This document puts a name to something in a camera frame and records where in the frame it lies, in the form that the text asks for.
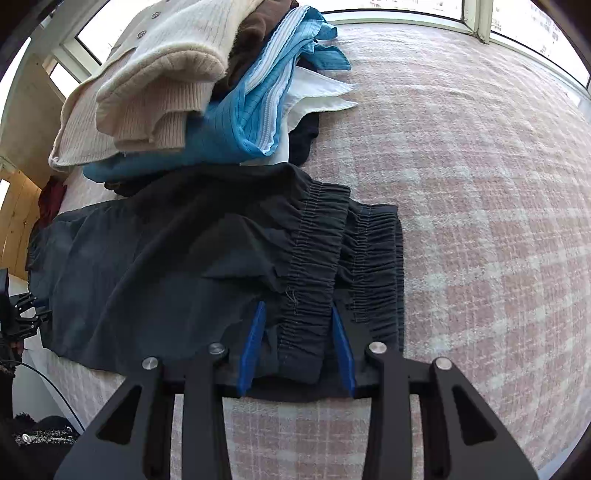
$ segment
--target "bed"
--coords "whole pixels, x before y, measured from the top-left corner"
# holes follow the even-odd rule
[[[544,471],[591,420],[591,125],[549,71],[467,35],[358,24],[334,43],[353,69],[327,74],[359,106],[321,116],[304,169],[399,206],[405,356],[451,358]],[[115,198],[67,182],[62,212]],[[27,347],[83,423],[122,381]],[[236,480],[361,478],[368,400],[224,407]],[[176,408],[173,478],[179,435]]]

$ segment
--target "black fabric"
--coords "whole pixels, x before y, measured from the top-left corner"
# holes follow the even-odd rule
[[[320,133],[320,113],[304,115],[290,132],[290,163],[301,167],[310,156],[312,142]]]
[[[318,72],[316,66],[306,60],[304,57],[300,57],[297,62],[298,67],[311,70],[312,72]],[[290,163],[296,167],[301,167],[308,157],[310,156],[310,148],[312,142],[318,137],[320,126],[320,114],[318,112],[308,113],[300,120],[300,123],[289,133],[290,137]],[[121,181],[111,181],[105,183],[107,190],[112,190],[117,195],[122,197],[130,198],[140,190],[146,188],[153,181],[156,181],[168,172],[161,171],[152,173],[150,175],[144,175],[134,179],[126,179]]]
[[[58,216],[31,237],[29,287],[53,310],[45,346],[124,375],[147,356],[190,358],[263,300],[256,376],[340,396],[335,287],[355,321],[401,345],[399,233],[396,207],[360,205],[290,164],[201,165]]]
[[[26,433],[30,436],[50,438],[40,443],[19,446],[22,458],[34,465],[43,478],[48,479],[54,478],[62,461],[79,437],[69,421],[56,416],[47,417],[35,423],[31,417],[23,414],[13,420],[5,421],[4,426],[13,437],[21,437]],[[64,439],[64,442],[51,440],[51,438]]]
[[[12,383],[14,371],[0,365],[0,421],[11,419],[12,411]]]
[[[404,348],[404,251],[394,205],[351,201],[336,288],[348,293],[354,322],[374,340]]]

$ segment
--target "window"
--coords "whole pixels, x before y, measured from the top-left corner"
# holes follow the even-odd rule
[[[31,39],[28,38],[25,44],[18,51],[17,55],[14,57],[14,60],[11,62],[8,70],[6,70],[4,77],[0,79],[0,121],[2,119],[2,113],[4,111],[4,106],[6,105],[6,100],[8,99],[8,93],[10,92],[12,81],[14,80],[14,76],[17,74],[18,66],[21,64],[22,58],[30,42]]]
[[[589,73],[574,48],[530,0],[494,0],[491,30],[535,50],[587,85]]]
[[[462,0],[309,0],[305,3],[321,12],[356,8],[385,8],[440,15],[456,20],[462,19]]]
[[[53,83],[56,84],[56,87],[60,89],[62,95],[66,98],[68,98],[72,91],[79,85],[78,80],[70,75],[70,73],[61,65],[61,63],[56,64],[49,77]]]
[[[4,203],[9,188],[10,184],[6,180],[0,180],[0,209],[2,208],[2,204]]]
[[[154,0],[111,0],[78,33],[78,40],[104,63],[129,22]]]

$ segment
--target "pile of clothes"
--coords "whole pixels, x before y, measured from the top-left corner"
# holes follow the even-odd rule
[[[44,347],[130,375],[148,356],[185,361],[233,325],[262,323],[249,395],[271,400],[279,378],[297,386],[290,401],[349,395],[336,301],[402,350],[397,207],[358,203],[293,164],[315,112],[355,106],[340,97],[351,85],[315,71],[350,68],[320,42],[335,36],[291,0],[164,0],[133,20],[64,105],[51,165],[84,165],[129,198],[31,235],[29,289],[53,311]]]
[[[356,103],[322,14],[295,0],[163,0],[66,100],[49,162],[121,187],[198,163],[302,165],[318,112]]]

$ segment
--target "dark red garment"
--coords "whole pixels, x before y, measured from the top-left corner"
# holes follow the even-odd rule
[[[34,229],[45,228],[60,211],[67,185],[57,177],[51,177],[39,195],[39,220]]]

